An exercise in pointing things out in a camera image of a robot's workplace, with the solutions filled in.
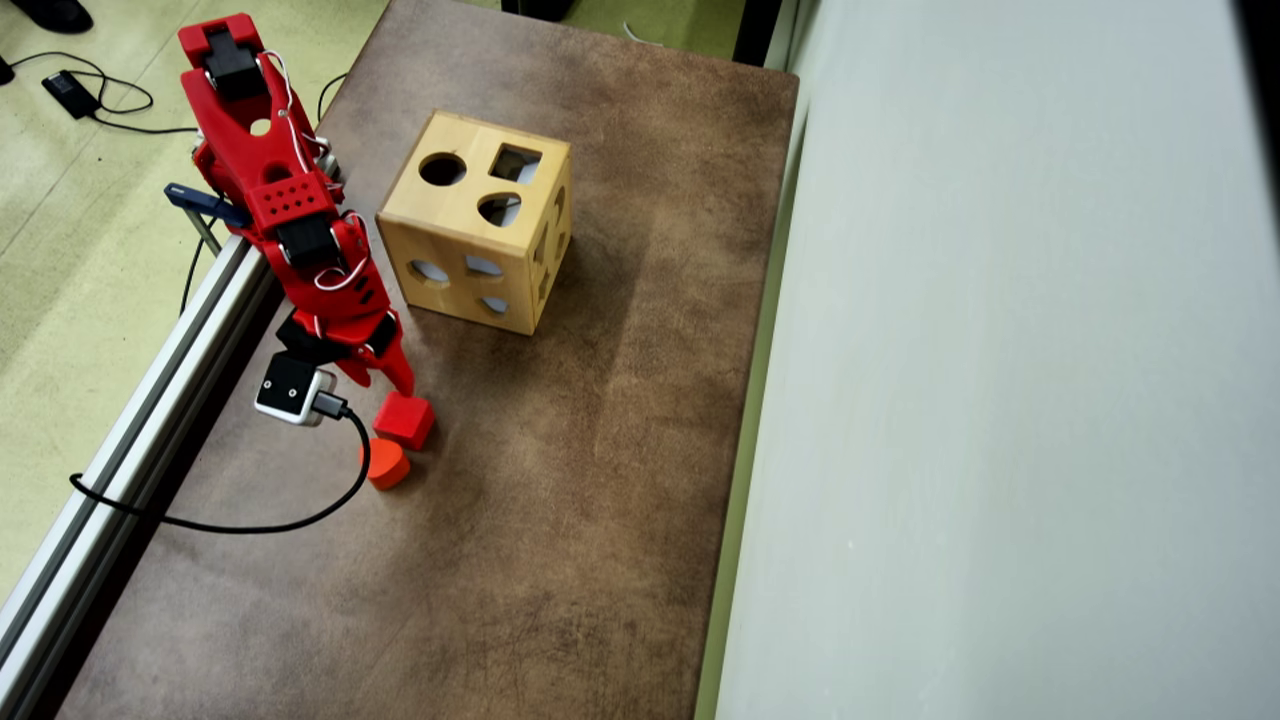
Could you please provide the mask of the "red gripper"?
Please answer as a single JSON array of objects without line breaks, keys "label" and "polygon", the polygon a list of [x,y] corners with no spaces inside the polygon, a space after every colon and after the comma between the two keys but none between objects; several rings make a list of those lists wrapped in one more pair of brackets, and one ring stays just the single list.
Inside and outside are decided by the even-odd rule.
[{"label": "red gripper", "polygon": [[370,372],[378,370],[396,392],[416,395],[401,322],[374,263],[360,263],[352,274],[335,281],[324,281],[319,273],[307,278],[279,263],[278,278],[294,306],[278,328],[280,357],[311,369],[335,364],[364,388],[372,383]]}]

